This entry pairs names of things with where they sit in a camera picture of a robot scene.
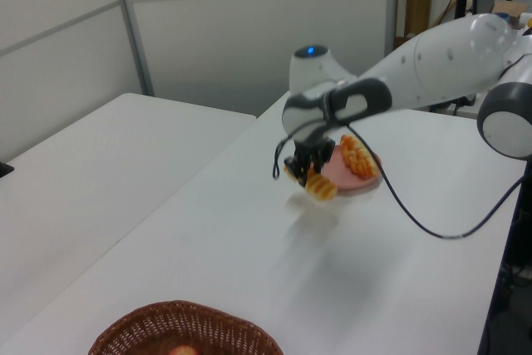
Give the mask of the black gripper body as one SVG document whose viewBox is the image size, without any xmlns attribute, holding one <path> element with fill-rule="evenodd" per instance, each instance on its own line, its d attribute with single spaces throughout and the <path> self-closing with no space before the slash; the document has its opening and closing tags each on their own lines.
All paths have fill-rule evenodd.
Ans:
<svg viewBox="0 0 532 355">
<path fill-rule="evenodd" d="M 335 141 L 325 138 L 314 144 L 295 142 L 294 156 L 301 162 L 329 162 L 335 149 Z"/>
</svg>

